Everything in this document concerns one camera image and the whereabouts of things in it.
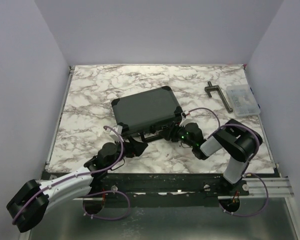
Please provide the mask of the black poker carrying case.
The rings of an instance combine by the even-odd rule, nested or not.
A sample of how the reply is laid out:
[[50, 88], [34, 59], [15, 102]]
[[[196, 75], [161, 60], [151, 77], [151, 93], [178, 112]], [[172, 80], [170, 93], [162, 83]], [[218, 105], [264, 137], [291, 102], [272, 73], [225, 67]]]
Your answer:
[[124, 139], [155, 134], [173, 122], [180, 122], [183, 112], [169, 86], [114, 99], [111, 106]]

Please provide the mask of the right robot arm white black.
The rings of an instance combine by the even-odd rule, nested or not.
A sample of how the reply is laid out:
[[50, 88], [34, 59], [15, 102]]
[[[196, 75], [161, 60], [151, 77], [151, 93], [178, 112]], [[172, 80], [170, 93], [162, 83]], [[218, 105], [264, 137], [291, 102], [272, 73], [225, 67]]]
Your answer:
[[185, 125], [172, 123], [171, 126], [161, 130], [159, 135], [166, 141], [188, 145], [192, 148], [194, 156], [200, 160], [206, 160], [224, 149], [230, 158], [223, 173], [220, 191], [226, 196], [237, 192], [237, 183], [242, 179], [249, 162], [263, 143], [259, 133], [235, 119], [230, 119], [220, 126], [208, 138], [204, 138], [202, 130], [195, 122]]

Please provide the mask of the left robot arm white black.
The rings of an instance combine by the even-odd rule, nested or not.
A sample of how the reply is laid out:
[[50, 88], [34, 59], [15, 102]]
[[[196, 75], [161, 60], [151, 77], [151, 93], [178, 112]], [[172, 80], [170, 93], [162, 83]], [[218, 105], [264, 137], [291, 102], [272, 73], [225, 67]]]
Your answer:
[[139, 157], [147, 147], [147, 143], [132, 137], [128, 141], [107, 142], [74, 172], [43, 182], [27, 181], [6, 205], [12, 224], [24, 233], [38, 225], [45, 213], [58, 204], [85, 195], [97, 197], [101, 191], [98, 181], [108, 170], [124, 158]]

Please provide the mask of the black metal clamp tool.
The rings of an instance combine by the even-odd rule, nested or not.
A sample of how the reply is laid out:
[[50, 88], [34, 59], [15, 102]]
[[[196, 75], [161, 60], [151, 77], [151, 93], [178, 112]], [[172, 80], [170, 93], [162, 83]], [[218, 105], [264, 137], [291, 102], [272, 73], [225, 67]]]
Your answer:
[[233, 108], [230, 107], [230, 104], [228, 103], [219, 85], [213, 85], [211, 81], [208, 81], [207, 86], [204, 88], [204, 91], [207, 93], [209, 98], [212, 98], [212, 92], [217, 92], [227, 112], [232, 113], [234, 111]]

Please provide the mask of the clear plastic parts box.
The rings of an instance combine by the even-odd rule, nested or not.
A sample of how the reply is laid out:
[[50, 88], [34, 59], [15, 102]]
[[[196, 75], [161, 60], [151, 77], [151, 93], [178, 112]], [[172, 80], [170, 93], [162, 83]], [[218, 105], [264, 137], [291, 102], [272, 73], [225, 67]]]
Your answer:
[[236, 117], [258, 116], [261, 113], [260, 107], [248, 84], [227, 86], [225, 92]]

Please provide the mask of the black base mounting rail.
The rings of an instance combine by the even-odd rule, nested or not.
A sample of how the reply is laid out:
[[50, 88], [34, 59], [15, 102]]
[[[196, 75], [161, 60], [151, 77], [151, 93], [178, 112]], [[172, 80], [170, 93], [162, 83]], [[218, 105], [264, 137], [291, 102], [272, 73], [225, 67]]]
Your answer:
[[217, 207], [219, 197], [247, 196], [246, 183], [231, 185], [220, 174], [70, 173], [41, 182], [36, 199], [49, 210], [76, 198], [107, 208]]

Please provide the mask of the aluminium extrusion rail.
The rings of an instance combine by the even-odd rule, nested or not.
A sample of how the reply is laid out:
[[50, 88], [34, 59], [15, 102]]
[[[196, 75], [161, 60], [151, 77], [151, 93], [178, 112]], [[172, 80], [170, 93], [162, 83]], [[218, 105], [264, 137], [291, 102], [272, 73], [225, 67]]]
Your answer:
[[283, 198], [293, 195], [288, 178], [270, 175], [254, 176], [249, 173], [237, 184], [230, 185], [221, 175], [214, 174], [109, 173], [92, 187], [89, 194], [79, 197], [93, 198], [115, 192], [133, 197], [199, 194], [218, 199], [234, 196]]

